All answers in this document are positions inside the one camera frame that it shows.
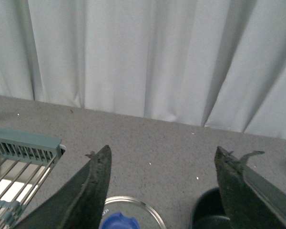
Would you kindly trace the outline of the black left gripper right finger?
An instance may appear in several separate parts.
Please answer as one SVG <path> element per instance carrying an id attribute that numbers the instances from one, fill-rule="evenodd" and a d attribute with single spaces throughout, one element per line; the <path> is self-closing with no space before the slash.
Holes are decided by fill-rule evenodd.
<path id="1" fill-rule="evenodd" d="M 214 164 L 219 192 L 233 229 L 286 229 L 286 194 L 247 166 L 253 151 L 240 159 L 218 146 Z"/>

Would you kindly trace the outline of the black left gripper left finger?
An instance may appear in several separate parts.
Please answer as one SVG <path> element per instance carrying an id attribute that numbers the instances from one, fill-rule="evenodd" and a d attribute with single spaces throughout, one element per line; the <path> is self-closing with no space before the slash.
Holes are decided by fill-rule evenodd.
<path id="1" fill-rule="evenodd" d="M 105 145 L 53 196 L 15 225 L 16 229 L 97 229 L 110 183 L 112 152 Z"/>

